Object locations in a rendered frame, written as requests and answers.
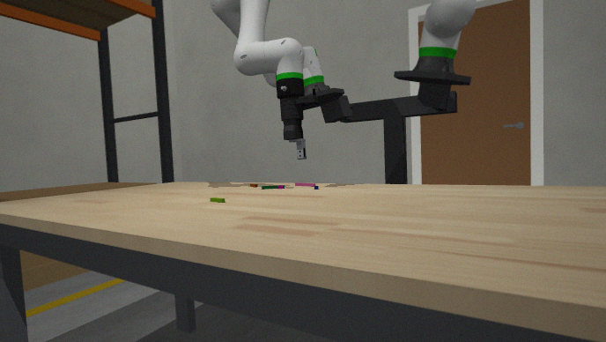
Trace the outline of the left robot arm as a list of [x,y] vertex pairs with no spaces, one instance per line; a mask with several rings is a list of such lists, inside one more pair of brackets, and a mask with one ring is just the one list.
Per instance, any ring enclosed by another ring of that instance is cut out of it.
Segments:
[[471,21],[476,6],[477,0],[432,0],[426,10],[418,63],[413,71],[455,74],[453,64],[461,31]]

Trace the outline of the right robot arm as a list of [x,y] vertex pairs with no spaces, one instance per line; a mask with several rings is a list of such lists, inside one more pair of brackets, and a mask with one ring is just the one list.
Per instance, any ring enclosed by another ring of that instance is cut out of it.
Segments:
[[[247,76],[263,74],[277,88],[282,78],[302,78],[305,96],[330,89],[324,84],[315,48],[293,38],[264,40],[270,0],[211,0],[213,12],[238,38],[233,54],[237,70]],[[261,42],[259,42],[261,41]]]

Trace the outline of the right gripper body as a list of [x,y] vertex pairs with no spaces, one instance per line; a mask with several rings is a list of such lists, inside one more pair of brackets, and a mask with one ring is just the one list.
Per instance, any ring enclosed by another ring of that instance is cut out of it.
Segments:
[[277,97],[284,122],[284,140],[303,138],[303,107],[319,104],[315,88],[313,95],[305,96],[302,78],[282,78],[277,80]]

